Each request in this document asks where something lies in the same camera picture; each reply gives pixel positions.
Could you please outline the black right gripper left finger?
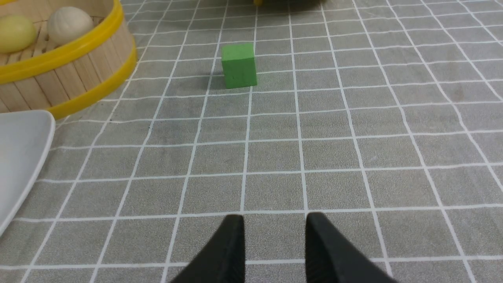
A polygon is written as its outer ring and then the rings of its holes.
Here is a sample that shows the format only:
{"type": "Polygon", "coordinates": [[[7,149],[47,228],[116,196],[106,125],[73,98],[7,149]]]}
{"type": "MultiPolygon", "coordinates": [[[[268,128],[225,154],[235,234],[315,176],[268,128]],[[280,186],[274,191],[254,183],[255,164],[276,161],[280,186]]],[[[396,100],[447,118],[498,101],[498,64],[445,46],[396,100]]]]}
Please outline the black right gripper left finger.
{"type": "Polygon", "coordinates": [[[211,239],[172,283],[244,283],[246,237],[244,217],[227,215],[211,239]]]}

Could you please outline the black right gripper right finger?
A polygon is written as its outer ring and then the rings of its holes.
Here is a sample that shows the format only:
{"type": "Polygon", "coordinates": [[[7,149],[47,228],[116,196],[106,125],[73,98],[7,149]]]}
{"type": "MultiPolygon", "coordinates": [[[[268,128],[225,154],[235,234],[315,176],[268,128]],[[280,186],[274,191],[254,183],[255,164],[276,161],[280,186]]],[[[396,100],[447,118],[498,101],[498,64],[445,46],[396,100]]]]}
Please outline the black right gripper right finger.
{"type": "Polygon", "coordinates": [[[308,283],[395,283],[332,224],[323,213],[309,213],[305,226],[308,283]]]}

